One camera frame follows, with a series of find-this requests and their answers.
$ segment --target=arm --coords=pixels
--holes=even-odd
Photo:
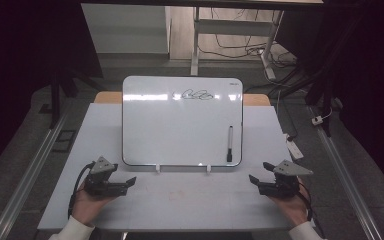
[[[304,197],[309,198],[302,186],[300,186],[300,192]],[[294,226],[294,228],[289,231],[289,236],[291,236],[293,240],[322,240],[310,222],[307,221],[307,208],[302,199],[298,196],[288,199],[269,198],[276,203],[283,215],[285,215]]]
[[[60,233],[54,234],[49,240],[87,240],[95,229],[93,219],[98,216],[101,209],[114,198],[92,197],[83,190],[84,183],[76,193],[73,214],[67,225]]]

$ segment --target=white wall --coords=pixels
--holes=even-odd
[[[168,53],[169,8],[110,4],[82,4],[82,8],[97,53]]]

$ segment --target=sleeve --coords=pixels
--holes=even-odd
[[[323,240],[311,226],[310,222],[294,227],[289,231],[289,236],[293,240]]]
[[[77,221],[73,216],[60,233],[54,234],[49,240],[87,240],[95,227],[88,227]]]

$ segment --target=white table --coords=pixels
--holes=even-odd
[[[121,161],[121,104],[91,104],[62,171],[40,230],[59,230],[67,222],[67,205],[80,170],[104,156],[120,164],[110,178],[137,177],[127,196],[108,204],[96,219],[115,231],[252,231],[286,228],[276,205],[259,195],[252,174],[272,182],[263,162],[290,160],[273,107],[245,106],[243,160],[230,172],[164,172],[129,169]]]

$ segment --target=wooden floor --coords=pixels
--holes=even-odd
[[[193,49],[193,8],[191,7],[171,7],[171,35],[170,35],[170,58],[173,60],[191,59]],[[211,14],[210,8],[200,9],[201,19],[222,19],[222,20],[237,20],[237,21],[271,21],[273,14],[278,14],[276,11],[266,10],[251,10],[251,9],[224,9],[214,8]],[[198,45],[201,50],[205,52],[215,52],[233,58],[223,57],[216,54],[199,53],[199,59],[216,59],[216,60],[259,60],[255,52],[253,56],[243,56],[247,54],[247,49],[256,44],[263,44],[267,42],[266,37],[252,36],[232,36],[232,35],[217,35],[218,43],[215,34],[200,34]],[[271,52],[274,56],[287,52],[280,45],[274,45]],[[283,56],[283,60],[292,60],[291,54]]]

